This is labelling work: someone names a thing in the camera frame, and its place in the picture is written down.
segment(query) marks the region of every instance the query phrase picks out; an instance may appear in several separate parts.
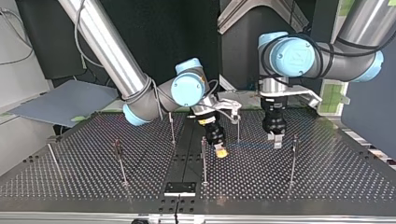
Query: grey panel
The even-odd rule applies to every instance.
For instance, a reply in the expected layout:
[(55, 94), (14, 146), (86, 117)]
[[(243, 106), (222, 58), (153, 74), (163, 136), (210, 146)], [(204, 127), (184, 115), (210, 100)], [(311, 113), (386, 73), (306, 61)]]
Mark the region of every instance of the grey panel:
[(383, 50), (385, 61), (376, 78), (349, 84), (350, 105), (344, 106), (342, 115), (348, 128), (392, 158), (396, 158), (395, 50), (396, 41)]
[(88, 117), (118, 97), (115, 89), (69, 80), (59, 88), (10, 111), (28, 119), (73, 127), (77, 116)]

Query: green label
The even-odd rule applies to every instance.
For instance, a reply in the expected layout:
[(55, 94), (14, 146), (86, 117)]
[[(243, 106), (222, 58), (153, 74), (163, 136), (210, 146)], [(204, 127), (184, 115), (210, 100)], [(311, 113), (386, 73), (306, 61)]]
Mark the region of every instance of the green label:
[(355, 0), (343, 0), (341, 2), (341, 10), (340, 10), (340, 16), (346, 16), (349, 10), (352, 8), (353, 2)]

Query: yellow object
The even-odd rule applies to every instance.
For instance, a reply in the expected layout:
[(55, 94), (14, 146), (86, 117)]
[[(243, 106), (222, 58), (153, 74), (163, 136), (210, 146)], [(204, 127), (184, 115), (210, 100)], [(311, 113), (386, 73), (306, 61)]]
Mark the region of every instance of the yellow object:
[(228, 152), (227, 152), (227, 150), (224, 147), (218, 148), (218, 149), (216, 149), (216, 156), (219, 159), (222, 159), (222, 158), (228, 156)]
[(199, 124), (204, 125), (206, 124), (206, 119), (200, 119), (198, 120)]

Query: black wall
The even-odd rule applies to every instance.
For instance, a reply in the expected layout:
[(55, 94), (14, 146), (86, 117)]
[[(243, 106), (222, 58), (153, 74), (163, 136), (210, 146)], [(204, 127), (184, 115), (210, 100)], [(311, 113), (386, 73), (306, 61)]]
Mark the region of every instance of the black wall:
[[(101, 0), (108, 16), (140, 64), (158, 84), (176, 75), (175, 65), (197, 57), (208, 79), (218, 78), (219, 0)], [(84, 73), (73, 24), (56, 0), (17, 0), (46, 78), (58, 86)], [(95, 59), (81, 38), (81, 46)], [(88, 64), (80, 80), (104, 85), (102, 68)]]

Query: metal frame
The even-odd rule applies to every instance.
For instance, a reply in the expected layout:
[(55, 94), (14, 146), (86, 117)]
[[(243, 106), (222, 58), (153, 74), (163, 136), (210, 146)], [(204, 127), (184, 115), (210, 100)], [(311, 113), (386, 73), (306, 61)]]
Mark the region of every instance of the metal frame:
[[(239, 19), (254, 7), (270, 7), (283, 20), (289, 22), (292, 1), (290, 0), (232, 0), (222, 11), (218, 18), (219, 33), (224, 35)], [(304, 16), (300, 8), (295, 4), (291, 27), (301, 32), (308, 24), (308, 19)]]

